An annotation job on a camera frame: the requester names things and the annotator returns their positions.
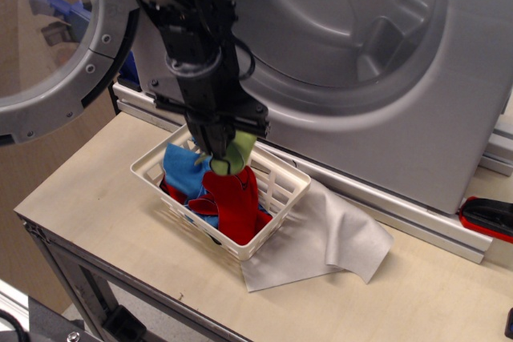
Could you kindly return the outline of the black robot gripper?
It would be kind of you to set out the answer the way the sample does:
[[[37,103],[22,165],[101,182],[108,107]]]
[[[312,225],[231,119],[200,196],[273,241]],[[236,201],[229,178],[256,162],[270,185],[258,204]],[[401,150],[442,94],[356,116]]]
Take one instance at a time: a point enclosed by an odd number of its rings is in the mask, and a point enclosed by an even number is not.
[[[156,106],[185,117],[200,149],[214,159],[228,145],[248,158],[259,138],[269,133],[267,107],[248,94],[232,65],[218,54],[195,65],[166,58],[169,75],[154,79]]]

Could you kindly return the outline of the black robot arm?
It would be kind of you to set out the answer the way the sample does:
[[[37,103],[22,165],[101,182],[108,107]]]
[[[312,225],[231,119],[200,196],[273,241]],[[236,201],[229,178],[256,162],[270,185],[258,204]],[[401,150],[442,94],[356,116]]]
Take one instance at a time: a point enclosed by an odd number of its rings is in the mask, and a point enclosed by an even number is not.
[[[204,156],[235,174],[248,160],[256,139],[266,136],[267,107],[247,94],[237,50],[251,50],[232,32],[237,21],[232,0],[136,0],[160,33],[165,62],[181,96],[153,79],[156,108],[184,116]]]

